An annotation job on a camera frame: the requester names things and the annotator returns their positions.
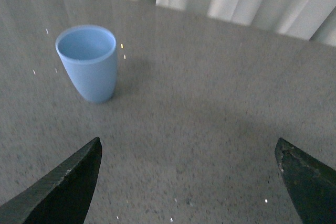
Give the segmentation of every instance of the gray countertop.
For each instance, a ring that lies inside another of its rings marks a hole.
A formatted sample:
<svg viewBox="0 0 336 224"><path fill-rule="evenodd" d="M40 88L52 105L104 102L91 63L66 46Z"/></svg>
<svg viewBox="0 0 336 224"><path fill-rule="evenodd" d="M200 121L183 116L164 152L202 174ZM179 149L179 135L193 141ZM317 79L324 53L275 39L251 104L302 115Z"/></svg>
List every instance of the gray countertop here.
<svg viewBox="0 0 336 224"><path fill-rule="evenodd" d="M103 104L55 51L79 24L118 40ZM126 0L0 0L0 28L0 205L96 136L86 223L299 223L277 139L336 168L335 48Z"/></svg>

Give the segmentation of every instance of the plastic cup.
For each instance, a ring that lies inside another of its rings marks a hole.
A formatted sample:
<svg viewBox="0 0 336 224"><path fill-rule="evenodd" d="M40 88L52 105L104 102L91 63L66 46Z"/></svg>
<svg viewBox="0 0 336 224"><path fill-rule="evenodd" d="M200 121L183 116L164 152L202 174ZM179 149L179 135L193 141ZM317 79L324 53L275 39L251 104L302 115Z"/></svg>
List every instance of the plastic cup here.
<svg viewBox="0 0 336 224"><path fill-rule="evenodd" d="M117 41L95 25L71 27L56 39L56 51L82 97L101 103L113 96L117 82Z"/></svg>

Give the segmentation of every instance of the granite countertop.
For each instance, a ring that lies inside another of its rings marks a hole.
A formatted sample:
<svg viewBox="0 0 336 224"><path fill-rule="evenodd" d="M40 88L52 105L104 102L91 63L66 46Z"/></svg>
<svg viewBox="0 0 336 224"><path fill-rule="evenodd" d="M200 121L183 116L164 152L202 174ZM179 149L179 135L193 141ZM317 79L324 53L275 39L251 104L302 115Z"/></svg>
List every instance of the granite countertop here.
<svg viewBox="0 0 336 224"><path fill-rule="evenodd" d="M0 24L0 205L96 136L86 223L299 223L277 139L336 168L333 47L127 0L0 0ZM80 24L118 40L103 104L55 51Z"/></svg>

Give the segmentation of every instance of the cup rim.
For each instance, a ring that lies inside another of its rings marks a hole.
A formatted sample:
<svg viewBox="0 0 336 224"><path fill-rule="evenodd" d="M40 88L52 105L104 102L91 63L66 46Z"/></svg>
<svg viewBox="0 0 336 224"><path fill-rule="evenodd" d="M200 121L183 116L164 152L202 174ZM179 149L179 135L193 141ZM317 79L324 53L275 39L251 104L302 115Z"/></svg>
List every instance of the cup rim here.
<svg viewBox="0 0 336 224"><path fill-rule="evenodd" d="M98 30L98 31L102 31L106 34L108 34L109 36L111 36L111 38L114 41L114 47L112 47L108 52L106 52L104 55L99 56L97 58L94 59L87 59L87 60L79 60L79 59L73 59L70 58L64 54L62 54L59 49L58 49L58 45L60 43L60 41L66 37L68 34L73 33L74 31L79 31L79 30ZM107 30L106 28L102 27L102 26L97 26L97 25L79 25L79 26L73 26L70 27L66 30L64 30L63 32L61 32L58 37L56 38L55 41L55 47L56 47L56 51L58 53L58 55L63 59L63 60L67 60L69 62L72 63L76 63L76 64L83 64L83 65L87 65L87 64L91 64L91 63L97 63L97 62L101 62L103 60L105 60L106 58L108 58L111 54L114 53L114 51L117 48L117 40L116 37L114 36L114 34L110 31Z"/></svg>

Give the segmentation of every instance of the blue cup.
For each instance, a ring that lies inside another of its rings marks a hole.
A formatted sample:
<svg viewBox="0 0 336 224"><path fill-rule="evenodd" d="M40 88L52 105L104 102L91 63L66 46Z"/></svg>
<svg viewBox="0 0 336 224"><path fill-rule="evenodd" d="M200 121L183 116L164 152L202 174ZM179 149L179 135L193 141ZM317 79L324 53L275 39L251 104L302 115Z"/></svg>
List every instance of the blue cup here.
<svg viewBox="0 0 336 224"><path fill-rule="evenodd" d="M107 29L83 25L63 31L56 50L83 98L101 103L113 96L117 82L117 41Z"/></svg>

